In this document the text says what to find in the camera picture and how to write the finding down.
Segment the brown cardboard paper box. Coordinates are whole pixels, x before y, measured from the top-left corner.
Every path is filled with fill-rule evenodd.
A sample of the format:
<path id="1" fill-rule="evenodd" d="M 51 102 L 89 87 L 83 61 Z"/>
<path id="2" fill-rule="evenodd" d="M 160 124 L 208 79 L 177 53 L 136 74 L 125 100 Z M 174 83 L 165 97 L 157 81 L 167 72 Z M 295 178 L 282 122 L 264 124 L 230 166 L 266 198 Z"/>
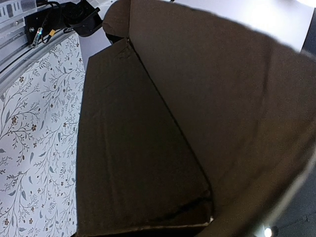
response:
<path id="1" fill-rule="evenodd" d="M 77 235 L 245 237 L 316 162 L 316 63 L 207 11 L 118 0 L 88 60 Z"/>

